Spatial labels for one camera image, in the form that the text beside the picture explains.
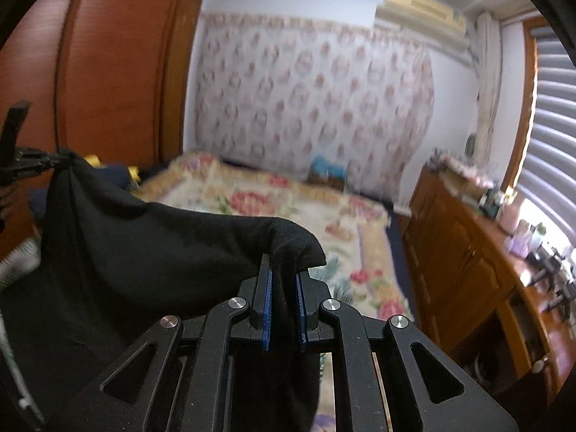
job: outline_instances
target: black fabric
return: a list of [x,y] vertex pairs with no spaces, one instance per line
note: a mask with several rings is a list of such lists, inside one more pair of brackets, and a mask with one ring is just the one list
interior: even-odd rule
[[40,423],[28,407],[21,410],[18,405],[20,395],[7,363],[0,355],[0,430],[2,432],[31,432]]
[[[130,171],[128,170],[128,167],[122,164],[110,164],[105,167],[95,167],[94,174],[124,190],[128,190],[132,185]],[[46,214],[46,197],[48,196],[48,189],[32,188],[27,191],[27,195],[28,207],[34,216],[34,222],[37,226],[42,226],[42,221]]]
[[576,366],[572,367],[554,401],[536,423],[532,432],[573,432],[576,428]]
[[169,165],[170,165],[169,162],[160,162],[158,164],[153,165],[152,167],[141,168],[140,171],[138,172],[138,177],[140,177],[141,183],[146,182],[146,180],[152,179],[163,170],[166,170]]
[[238,360],[233,431],[308,432],[319,358],[298,353],[293,296],[295,272],[325,264],[315,237],[275,217],[144,203],[72,156],[50,185],[40,268],[0,295],[14,356],[44,414],[162,316],[197,316],[234,296],[269,253],[271,352]]

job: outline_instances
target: floral bedspread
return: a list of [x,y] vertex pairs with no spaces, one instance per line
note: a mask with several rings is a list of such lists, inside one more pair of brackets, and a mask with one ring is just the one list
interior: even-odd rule
[[[360,313],[413,319],[395,276],[385,208],[362,197],[232,167],[205,153],[186,153],[143,185],[139,196],[181,209],[244,216],[278,216],[312,232],[327,264],[310,268],[332,296]],[[311,432],[335,431],[332,359],[322,356],[320,403]]]

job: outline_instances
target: wooden wardrobe door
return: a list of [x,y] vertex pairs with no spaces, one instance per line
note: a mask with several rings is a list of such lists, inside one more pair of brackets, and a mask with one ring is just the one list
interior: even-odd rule
[[158,160],[166,47],[178,0],[74,0],[58,69],[60,142],[104,162]]
[[182,153],[184,104],[190,54],[202,0],[179,0],[172,37],[168,45],[162,88],[160,160],[170,161]]
[[[54,73],[64,20],[71,0],[37,0],[0,50],[0,128],[8,108],[31,102],[18,144],[54,152]],[[13,216],[0,235],[0,259],[32,234],[32,215],[25,191],[48,185],[50,173],[19,183]]]
[[444,311],[453,303],[454,288],[472,255],[473,236],[468,220],[454,209],[435,229],[439,235],[437,242],[431,243],[434,254],[428,260],[424,276],[434,311]]

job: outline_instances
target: clutter on dresser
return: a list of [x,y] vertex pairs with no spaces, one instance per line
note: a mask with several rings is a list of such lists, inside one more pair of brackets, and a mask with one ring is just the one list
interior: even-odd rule
[[[506,194],[515,197],[508,190]],[[550,402],[571,371],[568,359],[574,362],[576,357],[576,320],[571,313],[569,321],[562,322],[559,307],[544,311],[555,297],[552,290],[563,284],[554,267],[549,268],[554,276],[551,291],[546,291],[546,279],[527,287],[552,256],[549,243],[543,242],[525,260],[506,252],[508,235],[497,223],[453,196],[438,173],[427,168],[410,205],[413,218],[402,240],[417,288],[424,294],[424,329],[493,395],[511,385],[526,388],[523,379],[536,379],[530,372],[544,371],[538,383],[530,385],[531,393]],[[534,236],[539,223],[522,222],[514,231]],[[547,234],[554,235],[550,229]],[[532,238],[525,242],[531,245]],[[559,249],[560,260],[565,254],[571,249]],[[447,280],[446,274],[454,276]],[[491,354],[496,354],[495,361]]]
[[548,250],[540,245],[537,251],[529,253],[526,261],[538,269],[527,285],[535,285],[545,279],[548,285],[546,292],[549,293],[552,290],[557,292],[557,297],[548,304],[549,309],[566,305],[565,309],[569,310],[570,302],[573,300],[571,291],[575,281],[572,273],[574,265],[571,260],[561,255],[556,248]]
[[545,236],[546,236],[546,226],[544,225],[544,223],[539,223],[534,230],[534,234],[532,235],[532,240],[528,245],[528,249],[531,252],[537,251],[537,249],[540,248],[540,245],[542,245]]
[[556,292],[556,297],[549,301],[546,305],[545,311],[558,309],[562,315],[562,321],[566,321],[570,317],[570,304],[576,300],[576,282],[568,281]]
[[435,150],[428,163],[435,167],[447,190],[462,199],[479,202],[488,190],[496,188],[494,180],[480,167],[454,154]]

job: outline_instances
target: yellow object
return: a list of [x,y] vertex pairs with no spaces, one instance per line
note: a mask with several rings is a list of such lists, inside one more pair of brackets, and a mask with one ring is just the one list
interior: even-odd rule
[[[106,167],[105,164],[100,163],[100,159],[96,154],[90,154],[90,156],[86,156],[84,158],[88,164],[92,167]],[[129,166],[128,172],[130,173],[130,177],[132,178],[133,182],[139,184],[140,183],[140,170],[136,166]]]
[[140,183],[140,176],[138,175],[140,172],[139,168],[137,168],[136,166],[129,166],[128,172],[130,172],[130,177],[132,177],[132,180],[137,184],[139,184]]
[[98,159],[98,156],[96,156],[96,154],[90,154],[90,156],[86,156],[84,159],[86,159],[86,162],[88,164],[90,164],[92,167],[100,167],[100,160]]

